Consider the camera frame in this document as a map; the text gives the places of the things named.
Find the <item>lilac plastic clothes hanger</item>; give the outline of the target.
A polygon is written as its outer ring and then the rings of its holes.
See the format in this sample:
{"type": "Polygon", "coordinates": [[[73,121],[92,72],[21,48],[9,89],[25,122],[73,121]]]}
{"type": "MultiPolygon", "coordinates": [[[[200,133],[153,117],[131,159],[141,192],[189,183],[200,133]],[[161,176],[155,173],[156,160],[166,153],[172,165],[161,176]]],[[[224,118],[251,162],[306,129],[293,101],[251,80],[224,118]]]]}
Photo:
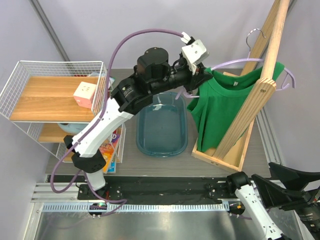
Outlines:
{"type": "MultiPolygon", "coordinates": [[[[266,38],[266,36],[264,35],[264,32],[259,29],[259,28],[254,28],[253,30],[251,30],[249,32],[249,34],[247,35],[245,42],[246,45],[249,48],[249,52],[248,52],[248,56],[247,58],[240,58],[240,59],[235,59],[235,60],[231,60],[231,61],[227,61],[227,62],[223,62],[221,64],[218,64],[214,67],[211,68],[211,70],[217,70],[217,69],[221,69],[223,67],[232,65],[232,64],[236,64],[236,63],[246,63],[246,62],[257,62],[257,63],[263,63],[265,60],[262,58],[252,58],[250,57],[250,53],[251,53],[251,47],[248,44],[248,37],[250,36],[250,34],[252,34],[254,31],[260,31],[260,33],[262,34],[263,38],[266,38]]],[[[289,87],[292,87],[293,89],[296,88],[296,79],[295,76],[293,75],[293,73],[287,69],[286,67],[284,68],[284,71],[286,72],[285,78],[280,86],[280,88],[277,88],[276,91],[283,91],[286,90],[289,87]]],[[[186,97],[187,99],[192,99],[192,98],[199,98],[199,96],[197,95],[192,95],[191,93],[187,93],[187,91],[185,90],[184,87],[182,87],[179,92],[177,93],[175,99],[177,100],[181,95],[183,95],[184,97],[186,97]]]]}

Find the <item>green tank top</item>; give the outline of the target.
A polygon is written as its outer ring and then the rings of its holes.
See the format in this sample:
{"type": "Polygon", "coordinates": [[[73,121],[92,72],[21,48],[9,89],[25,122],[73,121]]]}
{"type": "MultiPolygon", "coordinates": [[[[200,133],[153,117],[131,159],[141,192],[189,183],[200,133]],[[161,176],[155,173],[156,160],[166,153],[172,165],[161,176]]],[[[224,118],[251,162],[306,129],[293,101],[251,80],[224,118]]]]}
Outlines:
{"type": "Polygon", "coordinates": [[[216,148],[257,80],[262,68],[242,76],[224,75],[216,70],[205,70],[212,78],[201,84],[187,110],[191,113],[198,131],[197,150],[205,152],[216,148]]]}

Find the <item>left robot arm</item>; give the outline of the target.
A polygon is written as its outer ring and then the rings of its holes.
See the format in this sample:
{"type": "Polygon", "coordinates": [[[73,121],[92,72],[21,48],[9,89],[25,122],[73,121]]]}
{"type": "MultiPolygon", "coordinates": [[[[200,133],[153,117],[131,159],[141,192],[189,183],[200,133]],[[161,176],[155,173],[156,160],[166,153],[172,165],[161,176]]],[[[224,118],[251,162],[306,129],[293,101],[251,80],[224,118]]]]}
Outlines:
{"type": "Polygon", "coordinates": [[[73,165],[84,171],[89,194],[100,200],[107,192],[103,167],[106,161],[99,148],[103,142],[143,108],[153,102],[153,96],[183,86],[191,92],[209,80],[202,61],[209,55],[206,47],[195,43],[182,47],[179,59],[169,65],[169,54],[161,47],[151,47],[137,59],[134,73],[121,80],[111,92],[102,110],[77,135],[63,139],[72,150],[73,165]]]}

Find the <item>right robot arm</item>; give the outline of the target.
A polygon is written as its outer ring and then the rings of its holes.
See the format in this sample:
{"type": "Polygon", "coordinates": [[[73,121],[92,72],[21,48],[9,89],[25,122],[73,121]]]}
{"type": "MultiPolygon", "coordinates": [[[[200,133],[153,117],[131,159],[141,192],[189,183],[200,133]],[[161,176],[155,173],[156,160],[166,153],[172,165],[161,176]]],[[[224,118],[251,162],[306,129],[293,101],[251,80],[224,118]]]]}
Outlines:
{"type": "Polygon", "coordinates": [[[248,211],[262,240],[286,240],[288,237],[269,216],[267,210],[279,208],[295,211],[312,237],[320,238],[320,189],[305,190],[305,187],[320,179],[319,172],[296,170],[270,162],[269,168],[283,184],[258,175],[248,177],[243,171],[226,178],[226,193],[238,198],[248,211]]]}

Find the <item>wooden clothes rack stand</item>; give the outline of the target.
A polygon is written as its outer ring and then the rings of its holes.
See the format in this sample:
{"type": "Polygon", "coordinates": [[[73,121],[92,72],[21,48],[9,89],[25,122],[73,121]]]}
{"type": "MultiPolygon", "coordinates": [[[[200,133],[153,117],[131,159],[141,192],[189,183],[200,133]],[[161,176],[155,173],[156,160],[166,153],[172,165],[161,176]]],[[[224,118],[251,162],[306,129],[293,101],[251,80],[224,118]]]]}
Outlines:
{"type": "Polygon", "coordinates": [[[254,70],[258,59],[264,61],[262,73],[221,143],[206,152],[195,146],[191,153],[193,157],[231,173],[242,171],[255,117],[276,91],[273,74],[289,5],[288,0],[274,1],[261,33],[245,59],[243,75],[254,70]]]}

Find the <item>teal plastic basin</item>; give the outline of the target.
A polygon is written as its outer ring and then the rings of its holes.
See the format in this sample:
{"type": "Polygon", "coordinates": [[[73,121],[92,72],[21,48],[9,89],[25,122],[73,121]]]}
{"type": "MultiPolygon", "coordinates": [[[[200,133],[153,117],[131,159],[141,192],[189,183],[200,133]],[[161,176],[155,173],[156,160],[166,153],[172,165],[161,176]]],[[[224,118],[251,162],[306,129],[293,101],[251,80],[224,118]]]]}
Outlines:
{"type": "Polygon", "coordinates": [[[167,158],[181,154],[188,145],[186,102],[168,91],[153,96],[136,119],[136,145],[145,155],[167,158]]]}

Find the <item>colourful children's book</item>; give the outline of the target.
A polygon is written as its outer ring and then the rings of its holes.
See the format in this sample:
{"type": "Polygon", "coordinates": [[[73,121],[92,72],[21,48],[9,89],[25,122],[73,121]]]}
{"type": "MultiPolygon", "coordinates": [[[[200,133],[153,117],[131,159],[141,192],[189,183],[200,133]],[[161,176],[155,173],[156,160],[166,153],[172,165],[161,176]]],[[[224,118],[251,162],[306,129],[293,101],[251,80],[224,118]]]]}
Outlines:
{"type": "Polygon", "coordinates": [[[99,150],[106,162],[105,166],[102,168],[104,174],[115,172],[116,166],[116,154],[121,138],[122,128],[118,127],[112,135],[100,146],[99,150]]]}

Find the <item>pink white cube socket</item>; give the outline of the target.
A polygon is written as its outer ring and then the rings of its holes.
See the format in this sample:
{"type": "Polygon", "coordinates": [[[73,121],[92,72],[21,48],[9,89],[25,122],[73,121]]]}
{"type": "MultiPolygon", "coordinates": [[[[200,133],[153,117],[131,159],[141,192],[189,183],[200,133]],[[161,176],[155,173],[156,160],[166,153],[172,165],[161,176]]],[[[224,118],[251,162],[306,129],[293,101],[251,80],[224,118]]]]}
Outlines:
{"type": "Polygon", "coordinates": [[[76,103],[80,107],[90,109],[93,105],[96,88],[96,84],[82,81],[73,93],[76,103]]]}

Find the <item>light blue plush toy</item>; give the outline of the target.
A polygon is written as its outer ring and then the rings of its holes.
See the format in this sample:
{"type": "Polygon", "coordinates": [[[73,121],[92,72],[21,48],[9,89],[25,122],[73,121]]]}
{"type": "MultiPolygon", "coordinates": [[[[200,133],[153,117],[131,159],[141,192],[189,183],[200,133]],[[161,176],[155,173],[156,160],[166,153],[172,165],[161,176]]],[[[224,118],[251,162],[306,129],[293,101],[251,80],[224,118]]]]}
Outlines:
{"type": "Polygon", "coordinates": [[[70,135],[80,133],[88,124],[87,123],[66,123],[61,122],[57,124],[64,132],[70,135]]]}

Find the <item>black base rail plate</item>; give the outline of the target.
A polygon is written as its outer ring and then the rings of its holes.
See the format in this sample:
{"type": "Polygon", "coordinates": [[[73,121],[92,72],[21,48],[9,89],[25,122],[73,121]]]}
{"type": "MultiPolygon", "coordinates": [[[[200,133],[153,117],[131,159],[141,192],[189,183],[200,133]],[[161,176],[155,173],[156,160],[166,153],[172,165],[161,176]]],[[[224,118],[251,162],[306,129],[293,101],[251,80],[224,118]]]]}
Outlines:
{"type": "Polygon", "coordinates": [[[235,199],[225,178],[108,176],[97,194],[128,205],[209,205],[235,199]]]}

